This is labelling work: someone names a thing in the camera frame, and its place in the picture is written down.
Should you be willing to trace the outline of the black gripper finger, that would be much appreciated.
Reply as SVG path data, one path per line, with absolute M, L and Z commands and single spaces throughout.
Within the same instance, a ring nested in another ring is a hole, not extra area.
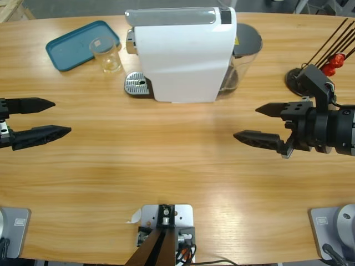
M 71 127 L 47 125 L 29 130 L 13 131 L 9 129 L 8 137 L 1 137 L 1 148 L 11 147 L 13 151 L 45 145 L 70 133 Z
M 279 117 L 282 120 L 299 120 L 313 110 L 313 102 L 300 101 L 288 103 L 268 103 L 260 106 L 255 111 L 269 117 Z
M 268 134 L 261 131 L 243 130 L 233 134 L 241 143 L 267 150 L 274 150 L 283 158 L 289 158 L 293 152 L 293 138 L 284 142 L 278 134 Z
M 32 114 L 54 107 L 55 103 L 42 98 L 1 98 L 1 118 L 12 114 Z

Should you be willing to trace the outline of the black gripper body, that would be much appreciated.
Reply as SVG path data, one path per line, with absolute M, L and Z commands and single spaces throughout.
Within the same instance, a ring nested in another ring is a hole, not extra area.
M 328 113 L 316 108 L 285 108 L 285 128 L 291 130 L 286 141 L 288 152 L 293 150 L 329 153 L 327 146 Z
M 7 125 L 5 119 L 0 120 L 1 142 L 11 142 L 13 137 L 12 129 Z

